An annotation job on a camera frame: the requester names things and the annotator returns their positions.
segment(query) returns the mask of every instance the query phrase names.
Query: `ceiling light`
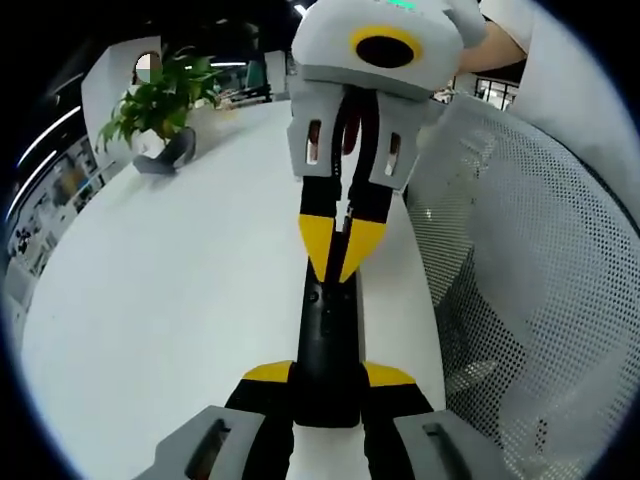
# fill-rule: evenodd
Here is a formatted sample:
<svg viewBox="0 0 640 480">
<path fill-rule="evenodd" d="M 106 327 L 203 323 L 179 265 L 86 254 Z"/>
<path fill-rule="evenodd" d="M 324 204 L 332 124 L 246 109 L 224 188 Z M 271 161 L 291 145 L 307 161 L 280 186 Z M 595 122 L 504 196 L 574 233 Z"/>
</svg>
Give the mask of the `ceiling light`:
<svg viewBox="0 0 640 480">
<path fill-rule="evenodd" d="M 56 88 L 52 93 L 58 93 L 60 90 L 62 90 L 64 87 L 66 87 L 70 83 L 75 82 L 79 78 L 82 78 L 83 75 L 84 75 L 83 73 L 79 73 L 78 75 L 76 75 L 74 77 L 71 77 L 69 80 L 67 80 L 62 85 L 60 85 L 58 88 Z"/>
<path fill-rule="evenodd" d="M 307 14 L 307 9 L 302 5 L 294 5 L 293 8 L 295 8 L 296 12 L 298 12 L 301 17 L 304 17 Z"/>
<path fill-rule="evenodd" d="M 20 190 L 18 190 L 18 193 L 16 194 L 15 198 L 11 202 L 11 205 L 9 206 L 9 210 L 7 211 L 7 216 L 4 219 L 5 222 L 11 216 L 11 213 L 13 212 L 13 209 L 18 204 L 18 201 L 20 200 L 22 195 L 24 195 L 24 192 L 27 190 L 27 187 L 29 185 L 31 185 L 31 183 L 35 180 L 35 178 L 42 171 L 42 169 L 47 166 L 47 164 L 51 161 L 52 158 L 55 157 L 56 153 L 58 153 L 58 151 L 54 150 L 49 155 L 47 155 L 47 158 L 45 158 L 44 161 L 40 165 L 38 165 L 38 168 L 36 168 L 34 170 L 34 172 L 31 174 L 31 176 L 29 178 L 27 178 L 27 180 L 22 184 L 22 187 L 20 187 Z"/>
<path fill-rule="evenodd" d="M 217 62 L 212 63 L 212 67 L 244 67 L 247 62 Z"/>
<path fill-rule="evenodd" d="M 63 123 L 66 119 L 68 119 L 69 117 L 71 117 L 72 115 L 78 113 L 80 111 L 82 107 L 77 106 L 76 108 L 74 108 L 73 110 L 65 113 L 63 116 L 61 116 L 58 120 L 56 120 L 55 122 L 53 122 L 51 124 L 51 126 L 49 128 L 47 128 L 44 132 L 42 132 L 40 134 L 40 136 L 38 136 L 38 138 L 36 138 L 33 143 L 31 145 L 29 145 L 29 147 L 24 151 L 24 153 L 22 154 L 22 157 L 20 157 L 20 160 L 18 160 L 18 165 L 20 165 L 25 158 L 27 158 L 27 155 L 29 155 L 34 148 L 36 148 L 38 146 L 38 144 L 44 139 L 44 137 L 46 137 L 47 135 L 49 135 L 52 131 L 54 131 L 56 129 L 56 127 L 58 125 L 60 125 L 61 123 Z"/>
</svg>

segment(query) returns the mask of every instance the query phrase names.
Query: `green light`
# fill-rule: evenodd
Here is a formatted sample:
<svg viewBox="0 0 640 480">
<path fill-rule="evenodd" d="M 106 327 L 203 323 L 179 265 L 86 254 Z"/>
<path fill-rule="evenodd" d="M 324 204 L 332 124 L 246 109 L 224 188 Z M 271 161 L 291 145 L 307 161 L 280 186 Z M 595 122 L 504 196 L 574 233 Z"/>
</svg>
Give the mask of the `green light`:
<svg viewBox="0 0 640 480">
<path fill-rule="evenodd" d="M 393 3 L 394 5 L 399 5 L 404 8 L 416 8 L 414 3 L 405 2 L 404 0 L 387 0 L 389 3 Z"/>
</svg>

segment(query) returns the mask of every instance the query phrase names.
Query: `person's arm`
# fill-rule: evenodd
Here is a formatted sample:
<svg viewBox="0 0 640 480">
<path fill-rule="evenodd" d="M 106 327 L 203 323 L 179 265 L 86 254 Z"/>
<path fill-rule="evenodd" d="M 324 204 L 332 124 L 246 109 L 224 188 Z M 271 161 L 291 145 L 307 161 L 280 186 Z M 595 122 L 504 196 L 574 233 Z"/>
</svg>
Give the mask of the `person's arm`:
<svg viewBox="0 0 640 480">
<path fill-rule="evenodd" d="M 462 52 L 458 73 L 482 72 L 506 67 L 527 58 L 533 30 L 531 0 L 482 0 L 480 11 L 487 22 L 487 37 Z"/>
<path fill-rule="evenodd" d="M 527 57 L 525 51 L 493 22 L 487 22 L 487 37 L 475 48 L 463 50 L 458 74 L 476 73 L 513 65 Z"/>
</svg>

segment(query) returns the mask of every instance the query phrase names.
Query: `white robot head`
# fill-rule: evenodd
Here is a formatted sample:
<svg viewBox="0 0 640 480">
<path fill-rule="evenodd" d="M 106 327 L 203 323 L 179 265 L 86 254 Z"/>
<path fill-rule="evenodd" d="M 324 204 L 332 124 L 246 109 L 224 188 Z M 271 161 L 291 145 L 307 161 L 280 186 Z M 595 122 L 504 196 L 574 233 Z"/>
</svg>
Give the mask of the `white robot head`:
<svg viewBox="0 0 640 480">
<path fill-rule="evenodd" d="M 476 0 L 319 0 L 292 53 L 305 79 L 423 99 L 420 90 L 446 85 L 484 28 Z"/>
</svg>

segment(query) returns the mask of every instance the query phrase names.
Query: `robotic arm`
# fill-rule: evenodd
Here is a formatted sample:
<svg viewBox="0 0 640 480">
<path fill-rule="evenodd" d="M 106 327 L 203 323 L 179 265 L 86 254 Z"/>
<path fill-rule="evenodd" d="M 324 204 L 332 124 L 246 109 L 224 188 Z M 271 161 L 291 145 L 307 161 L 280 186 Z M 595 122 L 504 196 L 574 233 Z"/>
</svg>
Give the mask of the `robotic arm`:
<svg viewBox="0 0 640 480">
<path fill-rule="evenodd" d="M 354 275 L 409 180 L 428 99 L 483 35 L 476 0 L 319 0 L 308 10 L 293 42 L 300 67 L 287 131 L 309 255 L 298 357 L 248 372 L 225 408 L 208 407 L 162 441 L 139 480 L 284 479 L 294 422 L 362 422 L 375 480 L 507 478 L 491 442 L 451 412 L 433 412 L 406 373 L 360 357 Z M 343 140 L 357 125 L 340 232 Z"/>
<path fill-rule="evenodd" d="M 344 283 L 376 248 L 391 196 L 415 165 L 427 101 L 483 38 L 474 0 L 321 0 L 308 10 L 293 41 L 287 133 L 303 179 L 300 231 L 320 282 Z M 361 149 L 339 235 L 342 140 L 354 118 Z"/>
</svg>

